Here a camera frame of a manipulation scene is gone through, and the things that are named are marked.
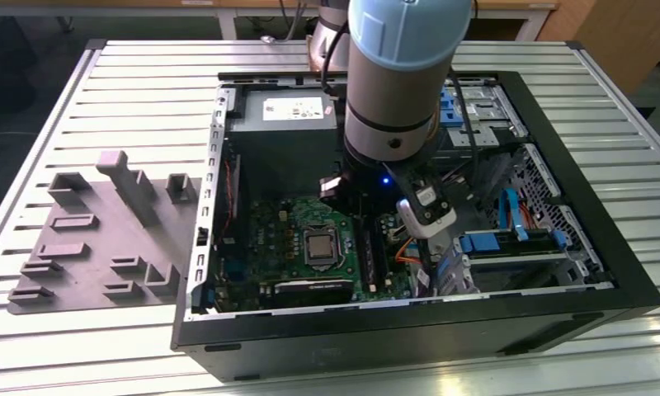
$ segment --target slotted aluminum worktable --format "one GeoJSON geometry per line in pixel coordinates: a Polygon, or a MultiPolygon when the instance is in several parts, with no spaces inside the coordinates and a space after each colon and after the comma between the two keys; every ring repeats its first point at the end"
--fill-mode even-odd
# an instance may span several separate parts
{"type": "MultiPolygon", "coordinates": [[[[226,388],[169,350],[173,305],[21,317],[6,312],[7,292],[49,211],[53,174],[78,171],[102,180],[90,166],[100,151],[124,149],[132,168],[149,179],[170,172],[200,177],[217,73],[305,65],[301,41],[110,41],[85,51],[0,207],[0,391],[660,394],[660,309],[543,354],[226,388]]],[[[563,43],[468,42],[454,66],[521,72],[660,287],[660,138],[587,53],[563,43]]]]}

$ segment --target floor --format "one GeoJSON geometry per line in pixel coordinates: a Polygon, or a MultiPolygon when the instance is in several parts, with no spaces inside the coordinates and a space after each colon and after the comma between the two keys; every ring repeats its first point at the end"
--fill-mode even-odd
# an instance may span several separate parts
{"type": "MultiPolygon", "coordinates": [[[[78,61],[85,43],[92,38],[112,40],[196,40],[220,39],[217,23],[210,18],[76,18],[74,31],[63,34],[53,18],[19,18],[19,26],[37,53],[39,62],[27,71],[37,91],[31,106],[14,114],[0,114],[0,203],[18,172],[35,134],[47,118],[61,88],[78,61]]],[[[281,37],[286,25],[280,18],[270,22],[237,18],[238,36],[252,40],[270,34],[281,37]]],[[[300,26],[294,38],[305,35],[300,26]]],[[[649,122],[660,134],[660,68],[656,68],[636,95],[636,106],[655,106],[649,122]]]]}

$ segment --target black computer case frame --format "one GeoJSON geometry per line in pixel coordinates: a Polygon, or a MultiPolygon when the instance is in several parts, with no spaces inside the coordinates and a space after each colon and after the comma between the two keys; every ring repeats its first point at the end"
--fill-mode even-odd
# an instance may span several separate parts
{"type": "MultiPolygon", "coordinates": [[[[660,306],[660,294],[517,73],[493,76],[563,191],[607,271],[612,289],[581,293],[416,303],[389,309],[294,315],[238,315],[185,321],[181,279],[172,349],[184,351],[222,381],[413,365],[543,351],[591,328],[660,306]]],[[[222,80],[317,77],[312,73],[238,73],[222,80]]]]}

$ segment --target gray block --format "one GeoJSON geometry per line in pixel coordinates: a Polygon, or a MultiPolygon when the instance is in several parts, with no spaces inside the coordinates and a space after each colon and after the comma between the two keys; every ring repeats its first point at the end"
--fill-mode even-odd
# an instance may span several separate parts
{"type": "Polygon", "coordinates": [[[102,295],[116,304],[117,302],[132,302],[133,299],[141,299],[144,296],[141,287],[133,280],[124,282],[106,283],[102,285],[102,295]]]}
{"type": "Polygon", "coordinates": [[[67,243],[62,245],[41,245],[35,252],[38,258],[85,257],[90,248],[85,243],[67,243]]]}
{"type": "Polygon", "coordinates": [[[112,257],[109,268],[117,274],[144,274],[146,271],[146,262],[138,256],[112,257]]]}
{"type": "Polygon", "coordinates": [[[146,174],[144,171],[132,171],[132,176],[134,176],[136,185],[140,187],[144,196],[152,200],[154,198],[154,187],[146,174]]]}
{"type": "Polygon", "coordinates": [[[53,292],[42,286],[17,287],[9,292],[10,305],[33,306],[53,301],[53,292]]]}
{"type": "MultiPolygon", "coordinates": [[[[156,225],[160,220],[149,202],[149,191],[146,191],[145,186],[140,187],[137,177],[134,177],[132,171],[128,169],[128,154],[124,151],[102,151],[96,163],[96,169],[112,180],[117,195],[125,205],[132,209],[132,213],[134,213],[136,218],[140,220],[141,226],[149,227],[156,225]]],[[[142,176],[142,173],[140,175],[141,182],[146,184],[142,181],[146,178],[142,176]]]]}
{"type": "Polygon", "coordinates": [[[80,229],[96,229],[97,217],[93,214],[69,214],[54,217],[50,227],[54,231],[73,231],[80,229]]]}
{"type": "MultiPolygon", "coordinates": [[[[62,207],[58,202],[53,205],[29,256],[27,262],[34,266],[25,268],[15,299],[7,306],[10,313],[174,302],[177,279],[190,256],[197,200],[173,205],[166,180],[149,181],[137,171],[128,171],[128,174],[158,223],[141,227],[112,182],[70,184],[84,205],[62,207]]],[[[200,179],[189,180],[197,190],[200,179]]]]}
{"type": "Polygon", "coordinates": [[[144,277],[144,286],[152,290],[156,295],[176,296],[178,291],[180,273],[173,265],[169,264],[166,272],[161,275],[160,271],[150,264],[146,267],[146,276],[144,277]]]}
{"type": "Polygon", "coordinates": [[[57,173],[53,177],[51,184],[47,187],[47,193],[53,200],[63,208],[82,207],[85,203],[80,199],[78,191],[88,190],[90,185],[80,173],[57,173]]]}
{"type": "Polygon", "coordinates": [[[19,270],[27,278],[57,278],[63,275],[63,267],[53,260],[35,260],[25,262],[19,270]]]}
{"type": "Polygon", "coordinates": [[[196,187],[185,173],[169,175],[166,180],[166,193],[168,198],[172,200],[172,204],[184,204],[198,198],[196,187]]]}

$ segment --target white label sticker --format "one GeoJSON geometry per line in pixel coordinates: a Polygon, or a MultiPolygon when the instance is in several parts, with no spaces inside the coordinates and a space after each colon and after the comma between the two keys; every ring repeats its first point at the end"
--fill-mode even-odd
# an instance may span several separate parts
{"type": "Polygon", "coordinates": [[[212,6],[212,0],[180,0],[184,6],[212,6]]]}
{"type": "Polygon", "coordinates": [[[422,271],[422,268],[420,270],[417,270],[416,277],[417,277],[417,281],[420,281],[422,286],[425,286],[425,287],[430,286],[430,277],[428,276],[428,274],[425,274],[425,271],[422,271]]]}
{"type": "Polygon", "coordinates": [[[264,121],[321,120],[320,97],[272,97],[264,101],[264,121]]]}

